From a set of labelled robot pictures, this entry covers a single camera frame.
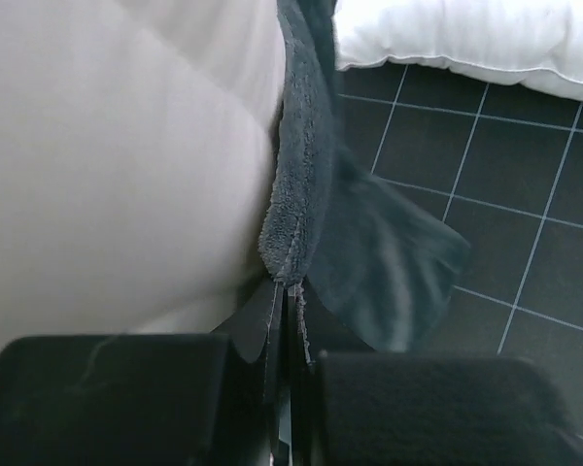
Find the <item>zebra and grey pillowcase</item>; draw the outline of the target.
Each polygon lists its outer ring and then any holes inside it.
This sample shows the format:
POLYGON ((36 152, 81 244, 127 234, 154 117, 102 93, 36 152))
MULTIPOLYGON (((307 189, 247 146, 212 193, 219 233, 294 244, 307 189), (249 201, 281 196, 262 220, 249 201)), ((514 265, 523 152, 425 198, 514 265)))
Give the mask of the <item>zebra and grey pillowcase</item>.
POLYGON ((312 285, 381 351, 409 351, 443 317, 469 247, 362 167, 344 139, 328 1, 282 1, 286 47, 279 148, 258 240, 271 276, 312 285))

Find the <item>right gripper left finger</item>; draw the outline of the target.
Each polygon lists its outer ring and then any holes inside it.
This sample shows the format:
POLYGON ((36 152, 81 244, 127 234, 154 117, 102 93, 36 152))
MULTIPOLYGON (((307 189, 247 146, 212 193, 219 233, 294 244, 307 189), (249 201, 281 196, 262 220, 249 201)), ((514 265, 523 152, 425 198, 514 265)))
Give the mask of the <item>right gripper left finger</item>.
POLYGON ((0 465, 271 465, 284 290, 209 333, 28 336, 0 351, 0 465))

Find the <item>cream bear print pillow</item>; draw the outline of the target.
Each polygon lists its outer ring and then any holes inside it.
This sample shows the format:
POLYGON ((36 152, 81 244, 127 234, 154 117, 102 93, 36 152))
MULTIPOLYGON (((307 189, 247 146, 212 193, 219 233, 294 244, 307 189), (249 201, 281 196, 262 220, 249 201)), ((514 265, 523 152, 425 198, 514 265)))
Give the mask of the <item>cream bear print pillow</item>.
POLYGON ((273 1, 0 1, 0 350, 229 317, 285 71, 273 1))

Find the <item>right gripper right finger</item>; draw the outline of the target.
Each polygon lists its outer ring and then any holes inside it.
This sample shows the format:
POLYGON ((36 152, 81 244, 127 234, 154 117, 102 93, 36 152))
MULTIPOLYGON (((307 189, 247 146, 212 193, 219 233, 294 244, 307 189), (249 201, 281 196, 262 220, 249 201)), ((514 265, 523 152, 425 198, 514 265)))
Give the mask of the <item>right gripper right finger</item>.
POLYGON ((560 393, 525 360, 348 344, 300 289, 286 325, 295 465, 583 465, 560 393))

